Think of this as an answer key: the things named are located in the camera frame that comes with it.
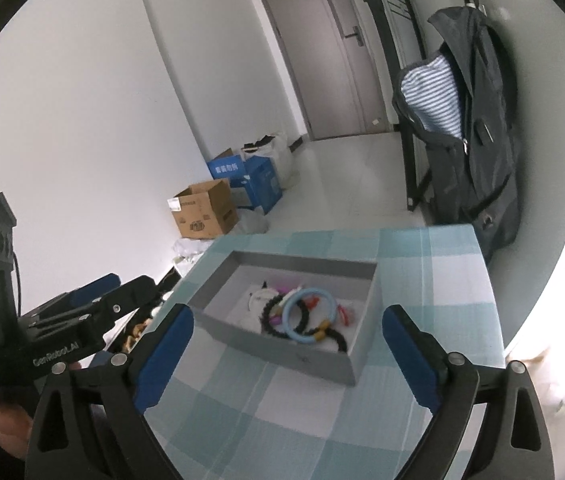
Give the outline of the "person's left hand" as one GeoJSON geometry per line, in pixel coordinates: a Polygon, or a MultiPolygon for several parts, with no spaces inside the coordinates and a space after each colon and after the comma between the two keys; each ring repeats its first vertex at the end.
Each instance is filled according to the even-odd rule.
{"type": "Polygon", "coordinates": [[[33,419],[22,406],[0,404],[0,448],[18,460],[24,460],[33,429],[33,419]]]}

